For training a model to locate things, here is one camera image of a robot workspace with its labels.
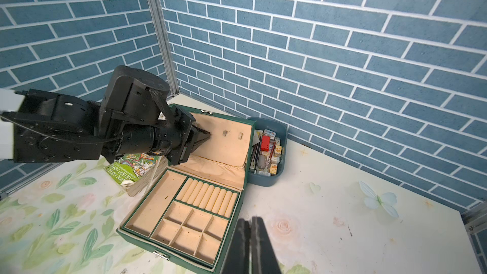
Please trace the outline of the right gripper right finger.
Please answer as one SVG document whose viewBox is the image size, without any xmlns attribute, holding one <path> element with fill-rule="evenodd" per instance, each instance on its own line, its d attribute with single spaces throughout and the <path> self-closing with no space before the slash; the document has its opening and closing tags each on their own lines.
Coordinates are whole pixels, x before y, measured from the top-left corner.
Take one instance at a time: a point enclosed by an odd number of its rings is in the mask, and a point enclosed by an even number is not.
<svg viewBox="0 0 487 274">
<path fill-rule="evenodd" d="M 250 248 L 252 274 L 282 273 L 265 222 L 260 217 L 255 216 L 251 220 Z"/>
</svg>

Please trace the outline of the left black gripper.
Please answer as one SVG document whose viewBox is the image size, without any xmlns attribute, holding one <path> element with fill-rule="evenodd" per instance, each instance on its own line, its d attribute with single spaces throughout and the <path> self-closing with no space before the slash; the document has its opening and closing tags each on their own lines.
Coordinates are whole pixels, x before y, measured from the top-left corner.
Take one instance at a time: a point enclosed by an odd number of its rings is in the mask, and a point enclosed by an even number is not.
<svg viewBox="0 0 487 274">
<path fill-rule="evenodd" d="M 183 107 L 164 105 L 161 113 L 164 120 L 153 127 L 152 153 L 166 156 L 171 165 L 186 162 L 191 152 L 210 139 L 211 133 L 193 125 L 194 116 Z"/>
</svg>

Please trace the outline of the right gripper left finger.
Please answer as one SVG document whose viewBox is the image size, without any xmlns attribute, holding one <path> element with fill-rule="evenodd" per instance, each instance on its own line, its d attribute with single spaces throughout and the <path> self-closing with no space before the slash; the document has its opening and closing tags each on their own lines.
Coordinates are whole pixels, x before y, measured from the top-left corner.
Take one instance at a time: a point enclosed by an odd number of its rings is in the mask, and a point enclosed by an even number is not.
<svg viewBox="0 0 487 274">
<path fill-rule="evenodd" d="M 248 274 L 250 270 L 251 226 L 245 219 L 239 219 L 232 237 L 222 274 Z"/>
</svg>

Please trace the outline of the green jewelry box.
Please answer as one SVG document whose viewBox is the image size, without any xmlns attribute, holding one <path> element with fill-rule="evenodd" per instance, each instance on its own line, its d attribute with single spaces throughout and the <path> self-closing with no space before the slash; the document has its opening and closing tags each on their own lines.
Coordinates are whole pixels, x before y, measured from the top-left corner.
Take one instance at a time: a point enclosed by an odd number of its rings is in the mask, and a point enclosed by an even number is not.
<svg viewBox="0 0 487 274">
<path fill-rule="evenodd" d="M 117 232 L 190 271 L 219 273 L 242 207 L 254 123 L 215 111 L 188 112 L 210 138 L 186 162 L 164 170 Z"/>
</svg>

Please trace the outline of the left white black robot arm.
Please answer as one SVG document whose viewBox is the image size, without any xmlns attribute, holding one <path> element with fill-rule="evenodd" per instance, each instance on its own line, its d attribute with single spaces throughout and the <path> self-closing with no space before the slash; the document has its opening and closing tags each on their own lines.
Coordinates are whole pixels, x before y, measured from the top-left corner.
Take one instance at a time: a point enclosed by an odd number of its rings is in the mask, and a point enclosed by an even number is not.
<svg viewBox="0 0 487 274">
<path fill-rule="evenodd" d="M 188 110 L 166 101 L 170 87 L 141 69 L 115 68 L 102 101 L 41 90 L 1 92 L 3 159 L 17 163 L 114 162 L 129 154 L 186 162 L 208 141 Z"/>
</svg>

